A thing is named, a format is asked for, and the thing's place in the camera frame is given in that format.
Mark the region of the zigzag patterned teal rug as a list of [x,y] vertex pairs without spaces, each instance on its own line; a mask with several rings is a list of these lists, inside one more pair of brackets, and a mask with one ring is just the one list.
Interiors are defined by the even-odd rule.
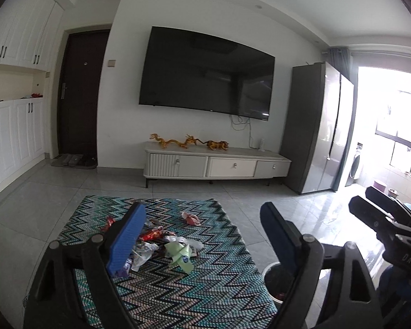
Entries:
[[[277,314],[263,278],[238,228],[214,199],[141,200],[147,218],[166,230],[204,244],[194,270],[171,267],[164,248],[138,272],[114,280],[139,328],[267,328]],[[182,212],[196,215],[188,225]]]

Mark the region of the large black wall television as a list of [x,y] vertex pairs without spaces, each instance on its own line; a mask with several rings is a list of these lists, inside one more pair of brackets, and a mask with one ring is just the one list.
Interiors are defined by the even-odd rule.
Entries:
[[275,58],[217,36],[152,27],[139,102],[268,120]]

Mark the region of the black round trash bin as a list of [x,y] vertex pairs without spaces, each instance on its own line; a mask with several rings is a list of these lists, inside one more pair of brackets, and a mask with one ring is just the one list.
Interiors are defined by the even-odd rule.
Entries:
[[274,262],[263,270],[262,277],[273,302],[281,305],[292,285],[294,276],[280,262]]

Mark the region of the green white paper wrapper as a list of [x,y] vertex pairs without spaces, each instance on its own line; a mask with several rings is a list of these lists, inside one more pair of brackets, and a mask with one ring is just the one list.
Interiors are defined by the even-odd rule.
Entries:
[[171,267],[179,266],[181,270],[190,274],[194,270],[194,265],[191,263],[192,250],[189,244],[172,241],[165,244],[166,254],[171,258]]

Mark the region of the grey doormat with slippers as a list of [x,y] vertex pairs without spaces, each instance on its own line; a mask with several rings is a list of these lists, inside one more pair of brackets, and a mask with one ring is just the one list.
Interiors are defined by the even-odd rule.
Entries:
[[55,167],[66,167],[74,169],[95,169],[97,167],[97,160],[95,157],[88,155],[71,155],[64,154],[54,158],[51,162]]

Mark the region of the white tv console cabinet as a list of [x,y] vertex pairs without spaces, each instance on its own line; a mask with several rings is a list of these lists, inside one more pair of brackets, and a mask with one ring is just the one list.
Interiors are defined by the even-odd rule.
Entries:
[[227,151],[157,142],[145,147],[144,177],[149,180],[251,180],[286,177],[291,161],[270,151],[230,147]]

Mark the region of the white upper wall cabinets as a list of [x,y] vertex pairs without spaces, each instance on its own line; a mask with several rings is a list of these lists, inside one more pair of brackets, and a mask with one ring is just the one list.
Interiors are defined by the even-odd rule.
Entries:
[[6,0],[0,7],[0,64],[47,71],[62,16],[54,0]]

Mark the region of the white crumpled tissue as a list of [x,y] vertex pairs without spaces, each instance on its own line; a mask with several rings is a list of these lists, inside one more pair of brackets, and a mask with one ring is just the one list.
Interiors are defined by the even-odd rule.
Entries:
[[182,246],[189,246],[192,257],[198,256],[199,252],[204,249],[204,244],[194,239],[187,239],[185,237],[179,236],[175,238],[175,241]]

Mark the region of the beige wall switch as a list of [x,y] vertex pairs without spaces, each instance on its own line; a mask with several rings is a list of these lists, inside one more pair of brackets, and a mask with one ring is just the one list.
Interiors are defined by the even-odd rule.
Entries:
[[114,67],[115,67],[115,63],[116,63],[116,60],[115,60],[115,59],[110,59],[110,60],[108,61],[108,63],[107,63],[107,66],[108,66],[109,68],[114,68]]

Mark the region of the dark brown entrance door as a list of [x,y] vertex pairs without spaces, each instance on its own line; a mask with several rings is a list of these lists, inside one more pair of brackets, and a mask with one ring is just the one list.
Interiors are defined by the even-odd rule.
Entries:
[[57,142],[61,155],[97,165],[97,116],[101,71],[109,29],[71,33],[59,75]]

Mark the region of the red snack wrapper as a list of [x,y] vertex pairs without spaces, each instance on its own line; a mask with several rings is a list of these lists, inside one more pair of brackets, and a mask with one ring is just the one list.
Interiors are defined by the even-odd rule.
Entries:
[[113,223],[115,223],[115,219],[112,216],[108,216],[106,218],[104,225],[100,228],[100,231],[102,233],[107,232],[109,228],[113,225]]

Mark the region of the clear plastic bag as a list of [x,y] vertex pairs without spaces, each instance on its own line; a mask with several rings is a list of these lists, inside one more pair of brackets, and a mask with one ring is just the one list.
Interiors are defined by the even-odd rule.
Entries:
[[138,272],[140,267],[143,266],[148,260],[150,260],[159,249],[157,244],[139,241],[132,248],[132,252],[129,254],[124,264],[124,269],[129,273],[130,271]]

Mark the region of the white washing machine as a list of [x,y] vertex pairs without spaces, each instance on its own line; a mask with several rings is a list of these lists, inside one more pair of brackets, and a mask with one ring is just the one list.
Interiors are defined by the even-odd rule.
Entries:
[[359,180],[359,177],[361,176],[362,173],[362,150],[363,150],[363,144],[362,143],[357,143],[356,145],[356,151],[354,154],[353,162],[350,168],[350,172],[346,181],[345,186],[351,186],[357,180]]

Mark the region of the red silver chip bag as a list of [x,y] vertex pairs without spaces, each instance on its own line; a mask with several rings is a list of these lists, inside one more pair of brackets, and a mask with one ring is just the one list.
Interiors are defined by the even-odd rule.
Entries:
[[139,239],[144,242],[157,241],[165,236],[165,231],[162,226],[153,228],[139,236]]

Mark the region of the golden dragon figurine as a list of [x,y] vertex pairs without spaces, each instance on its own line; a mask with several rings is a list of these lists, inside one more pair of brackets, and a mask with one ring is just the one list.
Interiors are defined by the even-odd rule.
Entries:
[[196,146],[197,143],[199,142],[199,139],[195,138],[192,135],[187,135],[186,139],[183,142],[175,140],[175,139],[165,140],[164,138],[160,137],[156,133],[152,133],[150,135],[150,139],[155,140],[160,145],[160,147],[162,147],[163,149],[166,149],[171,144],[177,145],[178,147],[183,148],[183,149],[187,149],[189,145]]

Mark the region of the white lower shoe cabinets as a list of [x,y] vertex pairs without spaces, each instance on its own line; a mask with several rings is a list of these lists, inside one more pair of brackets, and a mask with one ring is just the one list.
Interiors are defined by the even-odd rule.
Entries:
[[0,102],[0,192],[45,157],[42,98]]

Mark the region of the golden tiger figurine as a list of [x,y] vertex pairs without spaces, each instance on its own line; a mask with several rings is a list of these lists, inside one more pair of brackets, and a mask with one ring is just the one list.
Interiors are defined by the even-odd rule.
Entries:
[[213,141],[213,140],[208,140],[206,142],[203,142],[207,146],[209,150],[215,151],[215,150],[222,150],[222,151],[227,151],[228,150],[228,142],[227,141]]

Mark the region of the grey window curtain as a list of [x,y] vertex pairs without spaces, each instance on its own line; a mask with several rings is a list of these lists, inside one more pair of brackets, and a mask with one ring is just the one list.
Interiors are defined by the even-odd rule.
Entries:
[[346,78],[350,79],[351,53],[348,47],[332,47],[327,50],[326,61]]

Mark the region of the pink crumpled wrapper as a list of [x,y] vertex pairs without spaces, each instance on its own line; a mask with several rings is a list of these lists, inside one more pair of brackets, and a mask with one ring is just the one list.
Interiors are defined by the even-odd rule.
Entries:
[[191,213],[188,213],[188,212],[182,212],[181,217],[185,220],[185,222],[188,225],[191,225],[191,226],[199,226],[200,225],[199,218],[194,214],[191,214]]

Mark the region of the grey double door refrigerator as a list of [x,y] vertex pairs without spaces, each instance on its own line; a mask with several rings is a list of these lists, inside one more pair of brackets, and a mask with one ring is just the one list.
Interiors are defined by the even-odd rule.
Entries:
[[334,189],[346,151],[354,85],[329,63],[292,69],[280,153],[285,184],[299,195]]

